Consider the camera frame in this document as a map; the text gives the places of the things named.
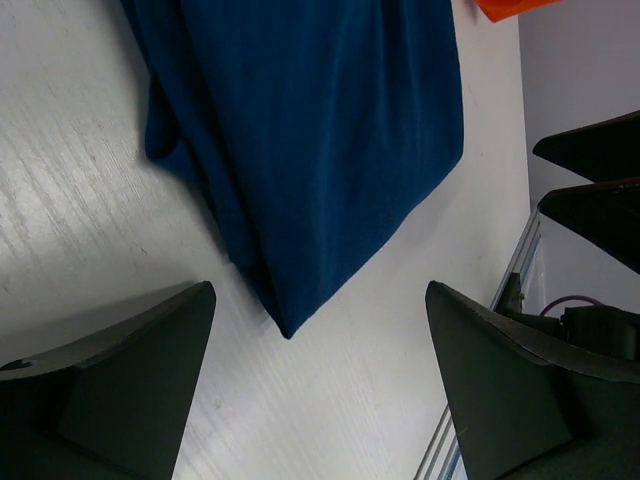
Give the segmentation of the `orange t shirt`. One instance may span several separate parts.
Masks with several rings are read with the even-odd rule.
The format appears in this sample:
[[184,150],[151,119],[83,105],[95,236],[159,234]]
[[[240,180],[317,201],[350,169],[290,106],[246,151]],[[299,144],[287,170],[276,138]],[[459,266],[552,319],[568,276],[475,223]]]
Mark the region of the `orange t shirt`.
[[554,4],[560,0],[476,0],[475,4],[493,23]]

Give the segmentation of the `blue printed t shirt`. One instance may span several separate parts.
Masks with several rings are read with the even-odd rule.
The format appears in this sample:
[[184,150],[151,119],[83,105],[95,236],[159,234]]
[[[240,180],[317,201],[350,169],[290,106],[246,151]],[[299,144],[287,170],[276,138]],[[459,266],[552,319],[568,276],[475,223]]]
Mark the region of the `blue printed t shirt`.
[[448,1],[126,1],[144,150],[291,337],[463,152]]

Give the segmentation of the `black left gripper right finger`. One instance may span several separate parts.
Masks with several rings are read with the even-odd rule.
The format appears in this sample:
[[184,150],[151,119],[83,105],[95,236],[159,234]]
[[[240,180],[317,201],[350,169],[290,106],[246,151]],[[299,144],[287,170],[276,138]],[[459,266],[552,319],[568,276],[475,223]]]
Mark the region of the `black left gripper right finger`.
[[638,478],[637,362],[570,345],[440,282],[425,302],[468,478]]

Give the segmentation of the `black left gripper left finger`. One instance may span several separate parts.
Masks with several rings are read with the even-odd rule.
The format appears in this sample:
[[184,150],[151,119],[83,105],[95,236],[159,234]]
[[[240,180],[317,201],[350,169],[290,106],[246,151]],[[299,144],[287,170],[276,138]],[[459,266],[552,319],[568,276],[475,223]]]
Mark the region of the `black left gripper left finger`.
[[2,365],[2,478],[171,478],[215,309],[202,281]]

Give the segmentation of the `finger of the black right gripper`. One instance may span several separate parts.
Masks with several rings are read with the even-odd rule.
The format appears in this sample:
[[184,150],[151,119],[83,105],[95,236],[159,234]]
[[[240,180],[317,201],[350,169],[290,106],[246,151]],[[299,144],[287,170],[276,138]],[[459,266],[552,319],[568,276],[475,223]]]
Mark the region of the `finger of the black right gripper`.
[[538,211],[639,271],[639,179],[553,190]]
[[639,176],[639,112],[545,137],[533,154],[592,182]]

